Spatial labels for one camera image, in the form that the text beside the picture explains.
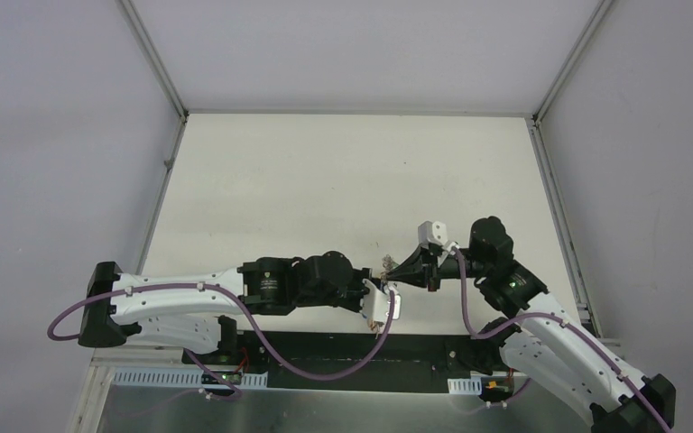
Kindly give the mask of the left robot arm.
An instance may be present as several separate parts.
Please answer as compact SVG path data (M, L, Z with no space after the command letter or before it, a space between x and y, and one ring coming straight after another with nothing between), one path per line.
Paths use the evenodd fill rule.
M216 364L238 356L239 341L211 324L219 316L286 316L309 307L342 308L370 325L389 317L391 297L367 269L339 252L308 258L263 257L221 272L146 277L98 263L88 285L79 344L93 348L145 340L207 354Z

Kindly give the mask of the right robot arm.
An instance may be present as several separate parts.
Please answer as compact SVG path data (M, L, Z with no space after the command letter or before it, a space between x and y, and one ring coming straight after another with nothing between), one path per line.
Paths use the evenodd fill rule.
M676 389L665 376L648 376L603 345L559 303L548 286L519 263L500 218L477 219L468 246L451 240L444 223L418 228L418 247L383 274L438 290L461 284L464 325L477 361L524 373L571 408L593 432L671 432Z

